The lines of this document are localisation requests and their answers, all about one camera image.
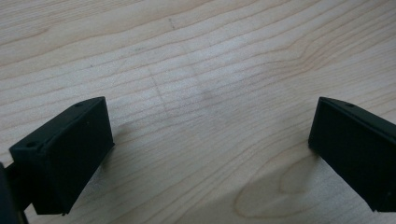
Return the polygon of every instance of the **wooden table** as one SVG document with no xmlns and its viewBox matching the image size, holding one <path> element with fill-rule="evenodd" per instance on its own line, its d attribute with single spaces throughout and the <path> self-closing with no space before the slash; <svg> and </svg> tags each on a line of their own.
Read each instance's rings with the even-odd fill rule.
<svg viewBox="0 0 396 224">
<path fill-rule="evenodd" d="M 0 161 L 105 96 L 116 146 L 31 223 L 395 223 L 307 147 L 319 96 L 396 122 L 396 2 L 4 0 Z"/>
</svg>

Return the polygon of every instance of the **scratch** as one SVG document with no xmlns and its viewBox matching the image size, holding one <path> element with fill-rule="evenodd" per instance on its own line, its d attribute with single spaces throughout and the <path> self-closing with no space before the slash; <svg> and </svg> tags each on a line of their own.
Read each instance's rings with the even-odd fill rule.
<svg viewBox="0 0 396 224">
<path fill-rule="evenodd" d="M 149 72 L 149 76 L 151 77 L 152 81 L 154 82 L 155 91 L 157 92 L 158 96 L 160 97 L 161 103 L 162 103 L 162 105 L 163 105 L 163 111 L 165 112 L 166 117 L 167 117 L 167 118 L 170 118 L 169 110 L 168 110 L 168 108 L 166 107 L 165 100 L 163 99 L 163 96 L 161 95 L 160 88 L 158 87 L 157 81 L 155 80 L 154 75 L 152 75 L 152 72 L 151 72 L 151 70 L 149 69 L 149 67 L 148 67 L 148 72 Z"/>
<path fill-rule="evenodd" d="M 173 21 L 172 21 L 172 18 L 169 18 L 168 20 L 169 20 L 169 23 L 170 23 L 172 29 L 173 29 L 173 30 L 176 30 L 176 27 L 175 27 L 175 25 L 174 25 L 174 23 L 173 23 Z"/>
</svg>

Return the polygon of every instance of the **black clamp jaw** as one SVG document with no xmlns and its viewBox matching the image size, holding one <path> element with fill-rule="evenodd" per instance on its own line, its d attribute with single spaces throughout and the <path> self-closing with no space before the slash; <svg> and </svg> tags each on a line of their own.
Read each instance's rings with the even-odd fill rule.
<svg viewBox="0 0 396 224">
<path fill-rule="evenodd" d="M 320 97 L 309 147 L 373 211 L 396 212 L 396 125 L 356 105 Z"/>
<path fill-rule="evenodd" d="M 0 163 L 0 223 L 27 223 L 30 203 L 39 215 L 68 214 L 113 147 L 105 97 L 67 108 L 9 149 L 11 165 Z"/>
</svg>

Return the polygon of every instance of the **wooden surface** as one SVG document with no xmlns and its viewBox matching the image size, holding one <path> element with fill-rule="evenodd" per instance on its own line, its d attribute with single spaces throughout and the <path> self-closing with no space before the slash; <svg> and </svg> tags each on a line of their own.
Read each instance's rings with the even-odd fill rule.
<svg viewBox="0 0 396 224">
<path fill-rule="evenodd" d="M 396 1 L 0 1 L 0 161 L 104 95 L 116 146 L 31 223 L 395 223 L 307 147 L 319 96 L 396 122 Z"/>
</svg>

